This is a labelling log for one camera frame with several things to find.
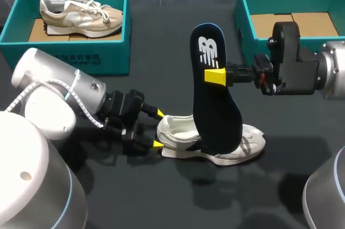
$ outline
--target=teal box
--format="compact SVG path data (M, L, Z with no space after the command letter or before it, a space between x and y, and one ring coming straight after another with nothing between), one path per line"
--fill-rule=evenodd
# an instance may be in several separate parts
M327 12L338 37L301 37L300 44L317 51L330 40L345 40L345 0L236 0L234 21L244 62L251 65L254 55L266 53L267 38L258 38L251 15Z
M129 0L94 0L123 11L121 40L28 42L40 0L15 0L0 36L0 50L14 69L23 53L38 48L91 75L129 73L132 15Z

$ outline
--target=shoelace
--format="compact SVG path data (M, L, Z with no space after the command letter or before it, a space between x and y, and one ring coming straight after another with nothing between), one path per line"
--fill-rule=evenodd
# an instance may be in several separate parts
M110 21L109 14L106 11L104 11L103 9L105 7L111 8L111 6L109 6L107 4L101 5L99 2L95 2L94 0L86 0L86 1L88 1L86 3L87 8L82 9L83 12L92 12L95 15L100 14L100 15L102 15L103 22L109 23L109 21Z

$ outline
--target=beige sneaker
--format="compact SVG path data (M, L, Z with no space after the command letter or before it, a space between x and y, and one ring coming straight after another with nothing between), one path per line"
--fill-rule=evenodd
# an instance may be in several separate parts
M39 9L48 35L100 38L122 28L122 11L94 0L40 0Z

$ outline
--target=cable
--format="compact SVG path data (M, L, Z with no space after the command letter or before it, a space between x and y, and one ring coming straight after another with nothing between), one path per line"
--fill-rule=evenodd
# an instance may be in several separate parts
M63 86L66 90L69 91L69 93L71 94L71 96L75 99L75 101L77 102L77 104L79 105L79 107L81 108L82 112L84 112L85 116L91 121L92 124L94 124L96 127L98 128L103 128L104 125L100 122L98 122L89 112L88 110L85 108L83 102L79 99L79 97L77 96L77 94L74 92L74 90L71 89L71 87L58 80L58 79L47 79L44 81L35 81L31 84L29 84L16 98L15 100L9 105L9 107L5 110L5 112L11 112L23 99L25 99L28 94L34 90L36 87L40 86L40 85L44 85L44 83L48 83L48 84L57 84L57 85L61 85Z

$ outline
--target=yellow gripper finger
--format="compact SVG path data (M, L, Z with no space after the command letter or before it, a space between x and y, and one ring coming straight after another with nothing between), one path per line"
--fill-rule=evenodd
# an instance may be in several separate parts
M153 145L152 145L152 148L154 149L159 149L159 148L162 148L164 145L161 144L160 142L156 141L156 140L153 140Z
M226 70L222 69L205 69L205 82L226 86Z
M164 114L161 112L160 109L157 110L157 115L160 116L160 117L164 117Z

